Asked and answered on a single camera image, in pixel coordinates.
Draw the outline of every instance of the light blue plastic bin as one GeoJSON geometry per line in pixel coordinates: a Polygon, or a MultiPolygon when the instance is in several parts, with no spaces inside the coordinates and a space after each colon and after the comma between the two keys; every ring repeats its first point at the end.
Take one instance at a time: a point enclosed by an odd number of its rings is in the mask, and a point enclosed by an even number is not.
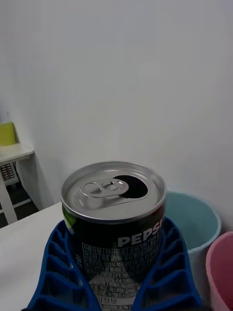
{"type": "Polygon", "coordinates": [[[203,301],[209,302],[205,261],[209,246],[219,236],[221,219],[209,204],[180,192],[168,192],[165,215],[180,230],[186,242],[195,285],[203,301]]]}

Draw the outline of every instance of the white table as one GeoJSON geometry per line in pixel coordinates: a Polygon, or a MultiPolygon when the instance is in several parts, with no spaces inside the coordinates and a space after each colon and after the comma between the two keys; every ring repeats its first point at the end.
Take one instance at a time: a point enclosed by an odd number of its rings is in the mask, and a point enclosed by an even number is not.
{"type": "Polygon", "coordinates": [[[63,219],[61,203],[0,229],[0,309],[21,311],[39,280],[48,238],[63,219]]]}
{"type": "MultiPolygon", "coordinates": [[[[28,158],[34,151],[22,143],[0,147],[0,165],[28,158]]],[[[17,221],[16,213],[0,173],[0,203],[8,224],[17,221]]]]}

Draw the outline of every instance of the soda can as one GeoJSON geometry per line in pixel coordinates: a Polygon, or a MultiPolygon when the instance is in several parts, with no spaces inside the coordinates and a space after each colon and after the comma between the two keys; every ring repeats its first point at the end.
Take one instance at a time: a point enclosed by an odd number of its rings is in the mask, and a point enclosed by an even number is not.
{"type": "Polygon", "coordinates": [[[74,172],[61,200],[69,248],[102,310],[130,310],[161,239],[166,185],[150,168],[102,162],[74,172]]]}

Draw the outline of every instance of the pink bucket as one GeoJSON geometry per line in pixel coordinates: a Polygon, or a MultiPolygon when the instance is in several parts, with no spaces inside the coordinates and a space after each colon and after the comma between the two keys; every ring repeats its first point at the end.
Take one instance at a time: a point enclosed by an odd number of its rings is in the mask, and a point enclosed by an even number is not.
{"type": "Polygon", "coordinates": [[[214,311],[233,310],[233,232],[220,236],[210,246],[206,257],[214,311]]]}

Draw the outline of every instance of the black can label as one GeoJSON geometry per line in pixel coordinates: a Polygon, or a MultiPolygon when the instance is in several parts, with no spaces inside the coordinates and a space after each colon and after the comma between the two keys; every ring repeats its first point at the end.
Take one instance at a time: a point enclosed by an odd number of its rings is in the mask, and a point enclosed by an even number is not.
{"type": "Polygon", "coordinates": [[[164,208],[160,207],[147,219],[129,224],[91,226],[85,222],[94,238],[83,234],[83,241],[77,238],[77,223],[73,223],[70,232],[75,234],[70,236],[71,253],[89,280],[103,311],[131,310],[140,286],[155,262],[163,217],[164,208]]]}

